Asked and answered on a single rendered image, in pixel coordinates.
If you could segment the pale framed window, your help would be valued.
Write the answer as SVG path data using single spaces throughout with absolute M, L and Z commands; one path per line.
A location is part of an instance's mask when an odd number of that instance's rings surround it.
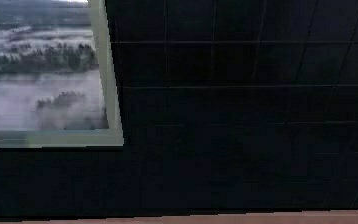
M 0 0 L 0 149 L 123 143 L 105 0 Z

